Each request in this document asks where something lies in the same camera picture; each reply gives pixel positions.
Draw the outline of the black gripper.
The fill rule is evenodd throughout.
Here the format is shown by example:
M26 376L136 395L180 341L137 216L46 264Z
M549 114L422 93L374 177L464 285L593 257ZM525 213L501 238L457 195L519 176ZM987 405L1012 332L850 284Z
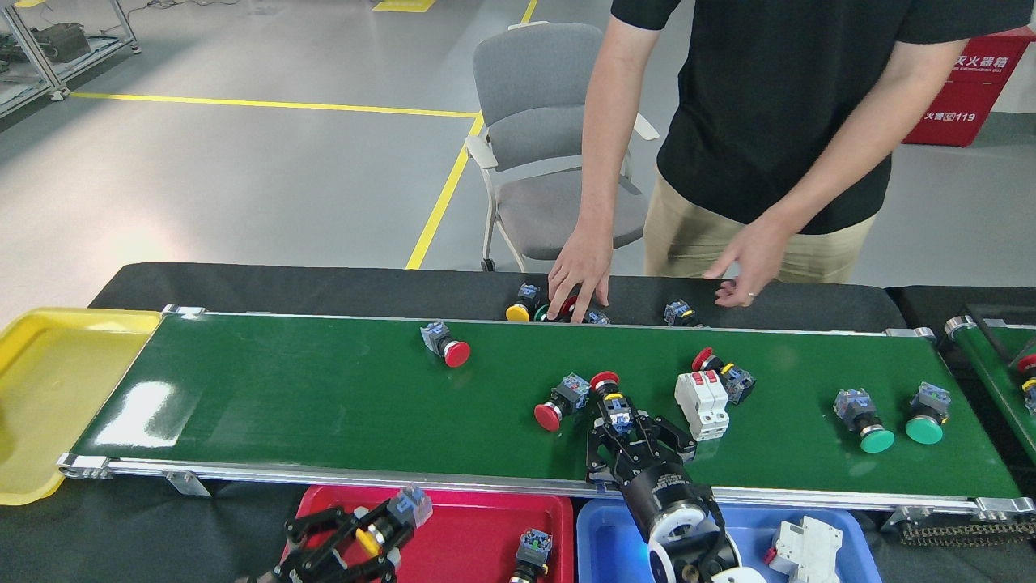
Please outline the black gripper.
M586 483L613 483L641 535L717 532L711 486L692 480L686 465L697 442L685 429L643 410L599 413L586 439ZM634 449L631 439L634 437Z

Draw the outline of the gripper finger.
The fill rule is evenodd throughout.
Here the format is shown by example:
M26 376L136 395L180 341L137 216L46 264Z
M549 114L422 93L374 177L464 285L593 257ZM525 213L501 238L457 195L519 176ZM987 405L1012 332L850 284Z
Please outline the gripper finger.
M334 552L327 540L316 550L296 549L282 558L280 564L271 569L274 582L397 582L397 569L402 561L403 538L385 540L377 545L377 555L363 558L359 562L347 562L342 555Z
M285 524L287 543L283 554L289 555L296 549L316 550L327 540L333 538L338 529L346 524L348 514L359 521L369 512L370 509L365 506L356 506L355 509L347 512L344 507L336 505L289 520ZM333 550L338 555L377 555L376 540L371 538L363 530L349 531L348 536L337 540Z

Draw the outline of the person's right hand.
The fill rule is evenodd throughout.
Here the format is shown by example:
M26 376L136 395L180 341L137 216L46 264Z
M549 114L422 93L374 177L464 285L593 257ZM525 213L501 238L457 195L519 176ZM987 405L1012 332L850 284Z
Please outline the person's right hand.
M548 274L549 307L547 317L556 320L563 303L576 292L572 320L584 320L592 299L600 307L609 305L612 233L601 225L577 225Z

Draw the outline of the person's left hand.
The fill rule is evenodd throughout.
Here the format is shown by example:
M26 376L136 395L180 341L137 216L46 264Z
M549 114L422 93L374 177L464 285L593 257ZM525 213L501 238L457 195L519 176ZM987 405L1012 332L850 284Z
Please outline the person's left hand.
M742 228L703 274L706 279L717 279L737 266L737 276L722 282L715 292L715 305L751 307L779 273L789 240L799 229L792 218L767 213Z

